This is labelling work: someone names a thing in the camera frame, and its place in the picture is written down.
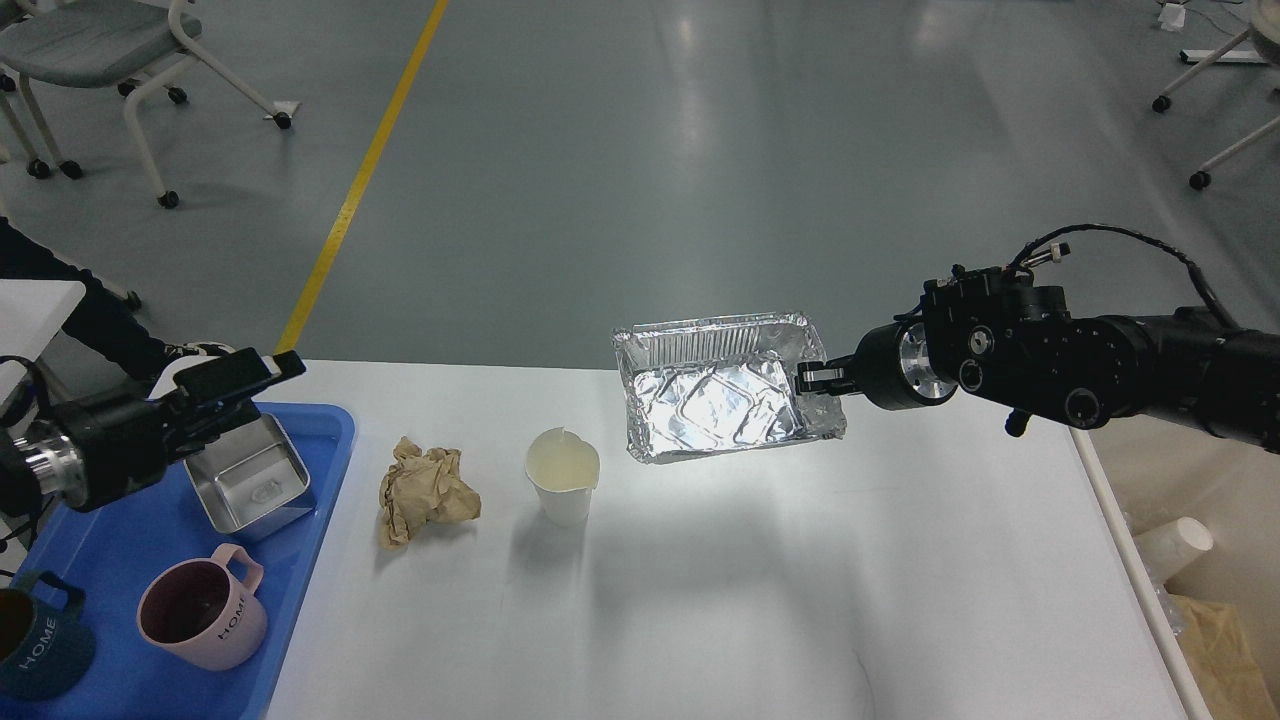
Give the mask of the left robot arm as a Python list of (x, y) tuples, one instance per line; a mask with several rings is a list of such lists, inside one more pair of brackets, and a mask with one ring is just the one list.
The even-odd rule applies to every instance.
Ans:
[(260, 419), (253, 397), (306, 370), (293, 350), (243, 348), (196, 357), (156, 398), (111, 391), (56, 404), (35, 375), (35, 419), (18, 436), (3, 432), (3, 512), (31, 515), (50, 495), (92, 512), (146, 489), (169, 466)]

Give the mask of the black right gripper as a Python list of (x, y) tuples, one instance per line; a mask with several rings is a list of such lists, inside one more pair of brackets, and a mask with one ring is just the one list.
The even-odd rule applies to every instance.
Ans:
[(799, 363), (797, 396), (864, 395), (877, 407), (901, 411), (936, 407), (955, 396), (957, 384), (931, 364), (922, 322), (893, 323), (869, 331), (852, 357)]

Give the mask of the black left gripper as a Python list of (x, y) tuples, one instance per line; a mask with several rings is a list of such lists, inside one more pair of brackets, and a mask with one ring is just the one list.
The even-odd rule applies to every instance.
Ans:
[(260, 419), (253, 397), (306, 373), (296, 351), (243, 348), (165, 369), (165, 404), (102, 395), (42, 410), (20, 430), (20, 511), (50, 495), (92, 512), (157, 483), (166, 469)]

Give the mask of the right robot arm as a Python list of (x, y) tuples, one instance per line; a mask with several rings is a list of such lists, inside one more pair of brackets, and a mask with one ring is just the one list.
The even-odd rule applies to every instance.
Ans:
[(1034, 269), (1069, 254), (1065, 225), (1005, 264), (956, 265), (923, 284), (918, 305), (865, 333), (856, 350), (799, 364), (799, 395), (861, 395), (890, 411), (936, 407), (957, 391), (1002, 405), (1005, 430), (1034, 416), (1080, 430), (1153, 416), (1208, 436), (1279, 448), (1279, 340), (1240, 325), (1181, 250), (1128, 228), (1176, 259), (1199, 305), (1170, 315), (1074, 316), (1064, 290)]

